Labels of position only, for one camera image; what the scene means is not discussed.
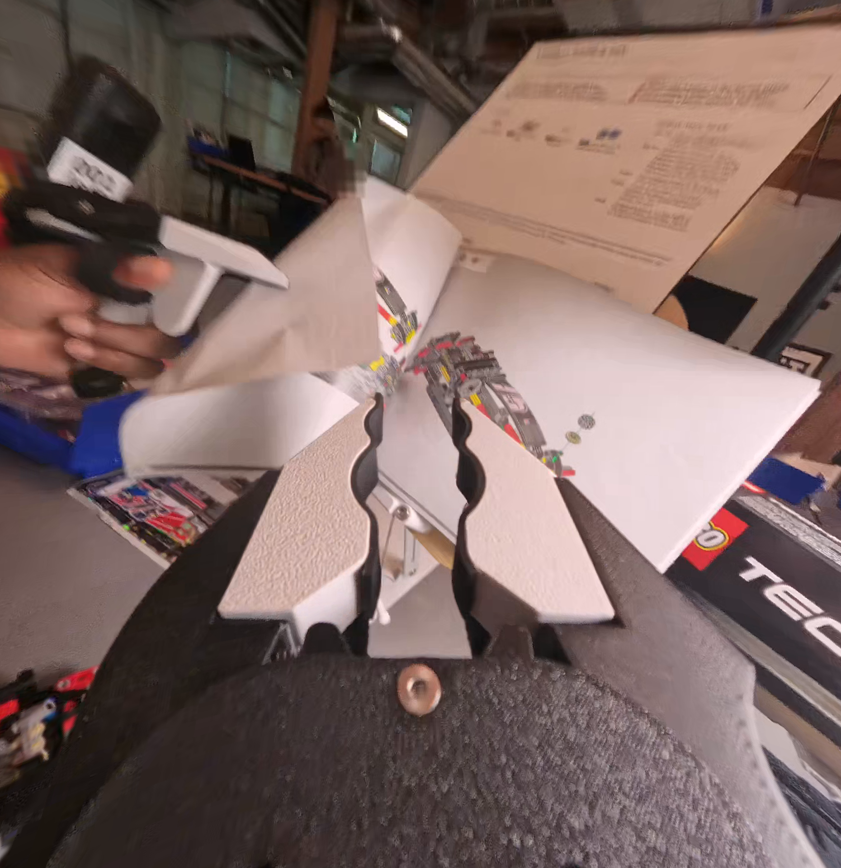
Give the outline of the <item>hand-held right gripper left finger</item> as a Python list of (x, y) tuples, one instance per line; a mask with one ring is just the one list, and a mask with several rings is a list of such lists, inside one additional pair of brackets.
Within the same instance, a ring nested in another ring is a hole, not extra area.
[(382, 395), (368, 398), (280, 470), (218, 604), (223, 620), (288, 624), (295, 644), (366, 655), (382, 589)]

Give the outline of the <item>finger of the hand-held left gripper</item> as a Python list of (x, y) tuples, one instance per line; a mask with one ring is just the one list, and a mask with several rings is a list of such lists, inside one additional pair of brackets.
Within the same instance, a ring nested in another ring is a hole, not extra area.
[(288, 277), (255, 248), (172, 217), (158, 228), (158, 258), (170, 263), (170, 279), (151, 303), (155, 328), (170, 336), (188, 333), (224, 276), (286, 290)]

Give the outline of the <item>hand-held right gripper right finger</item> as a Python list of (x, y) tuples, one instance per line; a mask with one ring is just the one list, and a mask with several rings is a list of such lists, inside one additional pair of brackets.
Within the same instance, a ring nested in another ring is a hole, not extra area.
[(470, 651), (505, 634), (560, 655), (561, 625), (613, 623), (616, 610), (554, 474), (480, 408), (457, 397), (459, 515), (452, 589)]

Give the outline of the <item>white book stand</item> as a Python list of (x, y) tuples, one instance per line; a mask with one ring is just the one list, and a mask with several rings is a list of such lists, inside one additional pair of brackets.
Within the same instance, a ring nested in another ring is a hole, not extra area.
[(435, 569), (451, 570), (455, 544), (408, 503), (378, 483), (368, 505), (379, 529), (382, 580), (374, 620), (386, 626), (391, 610)]

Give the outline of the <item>white building manual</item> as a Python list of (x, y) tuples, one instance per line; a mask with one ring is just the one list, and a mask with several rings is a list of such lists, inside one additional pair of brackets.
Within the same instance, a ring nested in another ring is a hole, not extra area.
[(420, 333), (333, 373), (274, 375), (266, 314), (287, 292), (249, 287), (124, 415), (134, 475), (281, 467), (361, 399), (385, 395), (380, 481), (454, 537), (464, 500), (448, 429), (454, 388), (433, 339), (485, 366), (458, 396), (545, 455), (656, 568), (666, 570), (817, 397), (817, 381), (639, 312), (570, 276), (511, 256), (457, 264), (458, 232), (376, 179), (361, 193), (383, 289)]

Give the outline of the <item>lego car chassis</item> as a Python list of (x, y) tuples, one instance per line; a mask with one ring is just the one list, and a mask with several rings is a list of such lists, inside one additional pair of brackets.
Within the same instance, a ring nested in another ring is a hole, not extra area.
[(98, 671), (88, 667), (41, 689), (27, 669), (0, 688), (0, 792), (55, 757)]

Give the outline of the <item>lego instruction booklet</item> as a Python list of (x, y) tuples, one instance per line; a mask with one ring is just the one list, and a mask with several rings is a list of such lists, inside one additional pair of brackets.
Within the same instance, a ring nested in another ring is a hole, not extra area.
[(113, 472), (67, 493), (163, 568), (176, 561), (263, 475), (262, 471), (185, 470), (158, 476)]

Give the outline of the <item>clear bags of lego parts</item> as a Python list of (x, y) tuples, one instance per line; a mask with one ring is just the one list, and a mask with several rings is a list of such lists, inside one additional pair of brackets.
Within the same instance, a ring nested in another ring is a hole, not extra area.
[(1, 367), (0, 407), (29, 422), (79, 422), (84, 409), (67, 381)]

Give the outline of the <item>dark lego set box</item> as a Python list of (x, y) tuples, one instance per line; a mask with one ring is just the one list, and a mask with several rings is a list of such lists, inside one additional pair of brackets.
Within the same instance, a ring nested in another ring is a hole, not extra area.
[(762, 747), (824, 866), (841, 866), (841, 540), (742, 490), (667, 570), (755, 668)]

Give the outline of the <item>wooden standing desk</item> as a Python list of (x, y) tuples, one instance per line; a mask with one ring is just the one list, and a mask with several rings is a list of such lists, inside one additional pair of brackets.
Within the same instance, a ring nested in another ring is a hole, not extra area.
[(230, 179), (234, 182), (238, 182), (239, 180), (248, 181), (256, 186), (273, 189), (280, 193), (291, 193), (298, 198), (310, 202), (324, 205), (332, 203), (332, 198), (323, 190), (290, 173), (274, 172), (267, 174), (265, 172), (253, 171), (214, 156), (197, 153), (191, 153), (190, 159), (202, 167), (215, 171), (222, 179)]

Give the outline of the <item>wooden pillar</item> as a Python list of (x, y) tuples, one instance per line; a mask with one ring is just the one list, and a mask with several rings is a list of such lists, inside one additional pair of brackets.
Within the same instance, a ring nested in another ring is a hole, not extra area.
[(291, 172), (305, 180), (314, 176), (310, 162), (318, 142), (324, 141), (333, 123), (321, 117), (328, 99), (332, 60), (344, 2), (315, 1), (309, 3), (306, 33), (306, 60), (297, 114), (295, 144)]

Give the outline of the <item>blue plastic storage bin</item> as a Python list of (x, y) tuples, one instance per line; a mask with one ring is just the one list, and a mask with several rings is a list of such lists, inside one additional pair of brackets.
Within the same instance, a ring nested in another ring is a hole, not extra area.
[(146, 392), (130, 392), (85, 407), (79, 419), (27, 417), (0, 405), (0, 445), (39, 465), (77, 478), (121, 470), (123, 414)]
[(779, 458), (768, 456), (747, 477), (743, 485), (772, 495), (788, 505), (800, 505), (825, 487), (822, 475), (802, 471)]

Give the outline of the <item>black white marker sign board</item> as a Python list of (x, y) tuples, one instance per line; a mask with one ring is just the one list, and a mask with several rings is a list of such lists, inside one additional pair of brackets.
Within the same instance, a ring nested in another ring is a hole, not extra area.
[(821, 378), (832, 353), (796, 342), (788, 343), (779, 353), (777, 364), (812, 378)]

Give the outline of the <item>black metal pole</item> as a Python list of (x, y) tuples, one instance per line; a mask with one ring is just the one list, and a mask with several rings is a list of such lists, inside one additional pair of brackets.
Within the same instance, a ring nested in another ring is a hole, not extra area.
[(841, 282), (841, 233), (792, 295), (788, 304), (751, 350), (759, 359), (776, 363), (807, 321)]

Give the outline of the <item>printed instruction board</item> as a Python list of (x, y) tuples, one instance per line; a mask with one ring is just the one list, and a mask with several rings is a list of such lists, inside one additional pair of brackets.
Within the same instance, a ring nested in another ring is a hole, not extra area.
[(538, 42), (412, 187), (651, 312), (841, 96), (841, 21)]

